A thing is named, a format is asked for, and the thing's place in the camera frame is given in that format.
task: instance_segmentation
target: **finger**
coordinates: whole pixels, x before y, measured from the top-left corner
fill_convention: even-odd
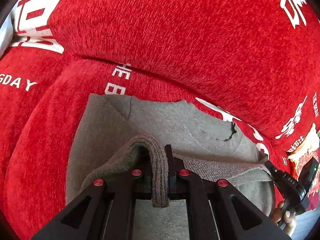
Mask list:
[[[292,236],[296,226],[297,226],[297,219],[296,216],[289,211],[286,211],[284,216],[283,216],[284,222],[287,224],[286,227],[284,228],[284,232]]]
[[[282,218],[282,213],[280,211],[280,209],[276,208],[274,211],[273,211],[273,215],[272,215],[272,218],[271,220],[273,222],[279,222]]]
[[[278,204],[278,208],[282,208],[282,207],[283,207],[283,205],[284,205],[284,201],[279,202],[279,204]]]

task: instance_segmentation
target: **red screw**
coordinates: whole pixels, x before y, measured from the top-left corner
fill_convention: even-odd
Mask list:
[[[140,176],[142,174],[142,171],[141,170],[133,170],[132,171],[132,175],[133,176]]]
[[[189,174],[190,174],[190,171],[188,171],[188,170],[186,170],[186,169],[182,169],[182,170],[180,170],[179,171],[179,174],[181,175],[181,176],[188,176]]]
[[[103,185],[103,179],[96,179],[93,184],[97,187],[102,186]]]
[[[218,180],[218,185],[220,186],[220,187],[226,187],[226,186],[228,186],[228,182],[225,180],[225,179],[219,179]]]

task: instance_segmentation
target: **printed logo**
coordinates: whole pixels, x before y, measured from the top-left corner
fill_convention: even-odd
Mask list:
[[[283,160],[283,165],[287,165],[287,158],[286,157],[282,157]]]
[[[317,190],[315,190],[314,192],[309,192],[308,193],[308,197],[310,196],[310,195],[312,195],[313,197],[315,196],[315,193],[319,193],[319,189],[317,189]]]
[[[125,78],[126,80],[129,80],[130,75],[131,75],[131,69],[129,68],[128,65],[122,65],[122,66],[117,66],[114,70],[111,76],[118,76],[119,78]],[[106,89],[104,90],[104,93],[106,95],[124,95],[126,88],[110,83],[107,83]]]
[[[291,6],[291,9],[293,11],[293,15],[290,13],[289,9],[286,6],[287,1],[288,1],[288,4]],[[306,19],[300,10],[300,7],[302,7],[303,3],[307,4],[306,0],[280,0],[280,7],[287,14],[294,29],[296,28],[296,25],[300,24],[300,18],[301,18],[303,24],[305,26],[307,26]]]
[[[11,87],[22,88],[25,91],[29,92],[31,86],[36,85],[37,82],[31,82],[31,80],[27,79],[24,81],[22,78],[17,77],[12,79],[11,75],[0,74],[0,84],[9,85]]]
[[[315,111],[315,116],[319,116],[319,111],[318,111],[318,104],[317,104],[317,92],[312,98],[312,104],[313,104],[313,110]]]
[[[283,126],[281,132],[282,134],[276,136],[276,139],[280,139],[282,135],[286,135],[287,137],[294,132],[294,126],[296,123],[300,122],[302,107],[304,102],[306,101],[307,96],[304,98],[303,102],[298,105],[296,112],[294,113],[294,117],[290,118],[289,121]]]
[[[47,26],[59,1],[19,0],[11,11],[15,35],[10,46],[34,47],[63,53],[64,48],[53,38]]]
[[[291,148],[287,152],[289,153],[294,152],[298,148],[298,146],[303,142],[303,140],[304,140],[304,137],[301,135],[300,138],[291,145]]]

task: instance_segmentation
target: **black handle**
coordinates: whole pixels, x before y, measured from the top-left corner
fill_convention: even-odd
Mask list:
[[[285,212],[288,210],[289,205],[290,205],[290,203],[289,203],[289,201],[286,199],[286,200],[284,200],[283,207],[280,208],[280,211],[281,211],[282,216],[281,216],[281,220],[278,222],[278,226],[279,226],[279,228],[280,228],[281,230],[283,230],[283,229],[285,228],[285,226],[286,226],[286,223],[284,222],[283,216],[284,216]]]

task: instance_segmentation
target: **gray cloth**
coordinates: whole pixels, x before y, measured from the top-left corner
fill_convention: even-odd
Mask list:
[[[200,177],[228,179],[266,215],[273,209],[274,186],[265,159],[233,122],[209,116],[185,101],[159,103],[94,94],[71,148],[66,202],[94,178],[108,177],[110,164],[123,158],[123,147],[139,134],[151,135],[163,147],[171,144],[174,155]]]
[[[167,208],[152,208],[151,201],[137,200],[133,239],[189,239],[186,201],[171,201]]]
[[[152,168],[153,207],[167,207],[168,199],[168,160],[163,147],[151,136],[140,134],[122,146],[105,164],[94,169],[82,183],[80,191],[95,179],[105,181],[119,179],[120,175],[139,164],[146,155],[150,156]]]

